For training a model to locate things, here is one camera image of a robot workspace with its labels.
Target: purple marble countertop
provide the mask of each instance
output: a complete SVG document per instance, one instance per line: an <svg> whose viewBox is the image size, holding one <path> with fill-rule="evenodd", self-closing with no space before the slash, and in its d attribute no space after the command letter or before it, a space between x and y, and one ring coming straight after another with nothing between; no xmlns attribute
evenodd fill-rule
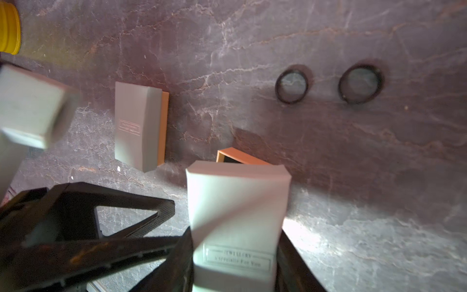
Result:
<svg viewBox="0 0 467 292"><path fill-rule="evenodd" d="M293 176L284 230L330 292L467 291L467 3L464 0L16 0L22 47L8 61L81 90L66 137L31 150L17 191L86 181L175 200L152 235L188 225L185 168L234 146ZM357 62L385 88L338 95ZM279 74L307 66L303 101ZM115 81L170 92L166 164L114 159ZM148 212L100 208L104 233ZM159 263L109 276L128 290Z"/></svg>

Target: yellow container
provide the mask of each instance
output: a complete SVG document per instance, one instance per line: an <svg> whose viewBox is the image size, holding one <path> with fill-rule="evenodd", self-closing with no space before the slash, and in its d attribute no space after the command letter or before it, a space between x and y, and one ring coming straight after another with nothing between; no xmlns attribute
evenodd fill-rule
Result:
<svg viewBox="0 0 467 292"><path fill-rule="evenodd" d="M0 1L0 52L18 54L21 46L21 25L18 10L11 3Z"/></svg>

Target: marble surface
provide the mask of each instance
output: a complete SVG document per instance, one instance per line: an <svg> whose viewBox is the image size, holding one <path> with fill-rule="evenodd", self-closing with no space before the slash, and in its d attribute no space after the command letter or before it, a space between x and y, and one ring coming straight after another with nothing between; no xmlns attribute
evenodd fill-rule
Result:
<svg viewBox="0 0 467 292"><path fill-rule="evenodd" d="M83 93L66 137L31 150L16 190L86 181L175 200L152 235L187 227L184 169L234 146L293 176L284 230L330 292L467 291L465 0L16 0L19 55ZM386 78L370 103L340 100L357 62ZM279 74L309 68L295 105ZM114 159L114 84L170 92L166 164ZM149 215L99 209L104 232ZM156 266L103 279L131 287Z"/></svg>

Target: orange box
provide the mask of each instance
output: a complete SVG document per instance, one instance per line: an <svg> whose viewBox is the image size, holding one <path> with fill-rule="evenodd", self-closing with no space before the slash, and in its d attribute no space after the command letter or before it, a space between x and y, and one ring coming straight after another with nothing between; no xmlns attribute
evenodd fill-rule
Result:
<svg viewBox="0 0 467 292"><path fill-rule="evenodd" d="M226 157L233 159L236 162L243 163L243 164L271 165L270 163L267 163L266 161L262 161L261 159L253 157L233 147L218 150L216 162L225 162Z"/></svg>

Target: gray box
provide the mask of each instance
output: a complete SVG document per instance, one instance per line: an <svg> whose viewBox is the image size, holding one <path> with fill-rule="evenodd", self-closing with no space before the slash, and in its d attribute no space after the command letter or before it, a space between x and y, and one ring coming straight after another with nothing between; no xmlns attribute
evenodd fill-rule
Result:
<svg viewBox="0 0 467 292"><path fill-rule="evenodd" d="M115 159L143 172L164 163L169 93L115 82Z"/></svg>

